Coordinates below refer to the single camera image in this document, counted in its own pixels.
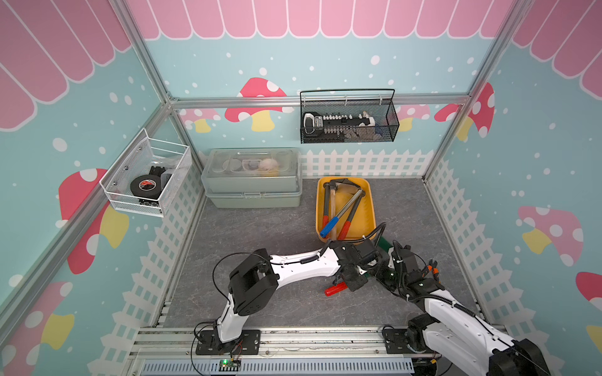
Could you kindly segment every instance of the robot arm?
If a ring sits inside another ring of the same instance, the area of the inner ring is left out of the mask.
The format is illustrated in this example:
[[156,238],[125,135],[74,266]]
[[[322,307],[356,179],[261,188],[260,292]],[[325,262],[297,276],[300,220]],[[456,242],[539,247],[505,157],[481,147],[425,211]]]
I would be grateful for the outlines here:
[[[321,250],[289,256],[249,256],[230,274],[228,303],[215,327],[224,352],[236,346],[249,315],[263,309],[280,287],[313,277],[340,276],[350,291],[367,283],[372,274],[389,291],[395,290],[425,313],[408,323],[408,347],[430,348],[469,376],[549,375],[539,348],[496,330],[461,306],[438,282],[436,268],[418,269],[409,247],[394,242],[394,269],[386,253],[367,240],[360,244],[329,242]],[[433,278],[425,277],[430,271]]]

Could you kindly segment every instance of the wall-mounted basket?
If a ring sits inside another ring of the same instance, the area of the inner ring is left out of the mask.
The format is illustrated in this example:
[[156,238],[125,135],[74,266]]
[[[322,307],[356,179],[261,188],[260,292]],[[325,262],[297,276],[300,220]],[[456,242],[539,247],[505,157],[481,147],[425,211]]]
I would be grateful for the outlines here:
[[[186,145],[149,138],[143,128],[109,168],[100,184],[115,210],[163,217],[182,185],[192,158]],[[149,174],[151,167],[171,166],[172,175],[158,199],[134,196],[131,182]]]
[[301,143],[392,142],[399,128],[394,94],[395,89],[301,91]]

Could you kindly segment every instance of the gray marble surface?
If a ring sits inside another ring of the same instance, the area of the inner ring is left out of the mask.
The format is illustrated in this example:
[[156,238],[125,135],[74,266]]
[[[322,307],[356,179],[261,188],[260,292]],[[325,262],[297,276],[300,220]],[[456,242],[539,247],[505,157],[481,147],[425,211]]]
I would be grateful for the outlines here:
[[[472,296],[435,210],[419,179],[370,179],[376,223],[386,221],[385,239],[410,244],[423,259],[439,262],[443,285],[470,309]],[[294,254],[320,248],[315,233],[317,180],[303,180],[298,208],[218,209],[207,201],[180,276],[165,327],[194,327],[217,318],[226,300],[213,286],[216,262],[232,252],[266,248],[271,254]],[[224,292],[228,275],[246,255],[225,259],[217,268],[216,282]],[[248,326],[406,325],[421,312],[414,304],[394,297],[370,279],[361,289],[326,297],[332,277],[315,277],[276,291]]]

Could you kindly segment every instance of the red screwdriver handle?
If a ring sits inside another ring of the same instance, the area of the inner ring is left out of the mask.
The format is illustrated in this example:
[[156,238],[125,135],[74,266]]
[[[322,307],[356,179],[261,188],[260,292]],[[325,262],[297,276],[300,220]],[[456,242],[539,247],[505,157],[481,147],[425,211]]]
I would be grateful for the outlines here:
[[333,287],[329,287],[326,290],[324,290],[324,294],[326,294],[327,297],[331,297],[334,294],[341,292],[343,290],[347,289],[347,284],[345,282],[341,282],[336,286]]

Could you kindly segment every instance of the black electrical tape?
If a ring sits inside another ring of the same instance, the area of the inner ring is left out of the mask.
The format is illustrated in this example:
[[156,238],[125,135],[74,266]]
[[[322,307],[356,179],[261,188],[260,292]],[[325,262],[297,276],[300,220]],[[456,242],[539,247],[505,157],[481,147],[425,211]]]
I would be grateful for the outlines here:
[[136,197],[156,200],[161,195],[161,177],[157,175],[142,175],[135,178],[129,189]]

